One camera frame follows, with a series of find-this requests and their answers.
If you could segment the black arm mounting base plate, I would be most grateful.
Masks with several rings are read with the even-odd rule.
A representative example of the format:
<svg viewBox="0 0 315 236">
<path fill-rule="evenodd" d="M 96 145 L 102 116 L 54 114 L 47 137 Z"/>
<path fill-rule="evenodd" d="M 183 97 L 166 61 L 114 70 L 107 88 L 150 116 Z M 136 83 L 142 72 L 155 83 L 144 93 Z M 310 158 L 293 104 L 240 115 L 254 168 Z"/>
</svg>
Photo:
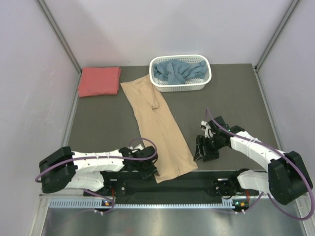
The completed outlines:
<svg viewBox="0 0 315 236">
<path fill-rule="evenodd" d="M 118 204 L 219 203 L 222 197 L 245 196 L 230 180 L 232 171 L 195 171 L 157 183 L 138 172 L 106 172 L 104 187 L 97 191 L 114 196 Z"/>
</svg>

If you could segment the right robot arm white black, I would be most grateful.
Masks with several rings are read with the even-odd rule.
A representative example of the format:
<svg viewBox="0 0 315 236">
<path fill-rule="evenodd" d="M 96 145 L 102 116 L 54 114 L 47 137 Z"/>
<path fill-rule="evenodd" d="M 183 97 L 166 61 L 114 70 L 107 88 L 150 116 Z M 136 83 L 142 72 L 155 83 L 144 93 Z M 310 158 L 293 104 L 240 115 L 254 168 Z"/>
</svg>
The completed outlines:
<svg viewBox="0 0 315 236">
<path fill-rule="evenodd" d="M 230 127 L 222 117 L 209 122 L 202 121 L 204 135 L 196 137 L 194 160 L 218 159 L 219 150 L 229 147 L 260 165 L 264 171 L 240 169 L 227 179 L 223 191 L 215 182 L 217 193 L 240 195 L 246 190 L 255 190 L 271 195 L 278 203 L 287 205 L 313 188 L 313 183 L 299 153 L 271 150 L 259 139 L 251 136 L 240 126 Z"/>
</svg>

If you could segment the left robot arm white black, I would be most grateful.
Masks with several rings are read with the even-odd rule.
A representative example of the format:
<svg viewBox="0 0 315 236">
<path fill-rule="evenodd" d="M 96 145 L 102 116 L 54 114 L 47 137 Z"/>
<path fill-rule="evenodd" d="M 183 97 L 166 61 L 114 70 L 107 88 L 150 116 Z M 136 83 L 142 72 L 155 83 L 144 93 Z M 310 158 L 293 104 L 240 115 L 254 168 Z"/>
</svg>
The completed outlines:
<svg viewBox="0 0 315 236">
<path fill-rule="evenodd" d="M 153 146 L 123 147 L 110 152 L 77 152 L 62 147 L 39 163 L 41 183 L 45 194 L 63 189 L 87 189 L 106 195 L 112 184 L 109 172 L 138 172 L 147 179 L 157 172 L 158 153 Z"/>
</svg>

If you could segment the beige t shirt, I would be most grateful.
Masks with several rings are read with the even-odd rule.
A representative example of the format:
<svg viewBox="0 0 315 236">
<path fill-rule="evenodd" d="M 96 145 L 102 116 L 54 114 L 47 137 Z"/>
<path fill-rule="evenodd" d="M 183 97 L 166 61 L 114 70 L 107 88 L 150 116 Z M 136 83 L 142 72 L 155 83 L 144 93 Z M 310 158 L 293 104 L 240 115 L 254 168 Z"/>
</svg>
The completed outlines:
<svg viewBox="0 0 315 236">
<path fill-rule="evenodd" d="M 150 76 L 121 87 L 133 109 L 142 138 L 157 146 L 155 163 L 157 183 L 175 179 L 198 169 L 192 153 L 161 93 L 151 83 Z"/>
</svg>

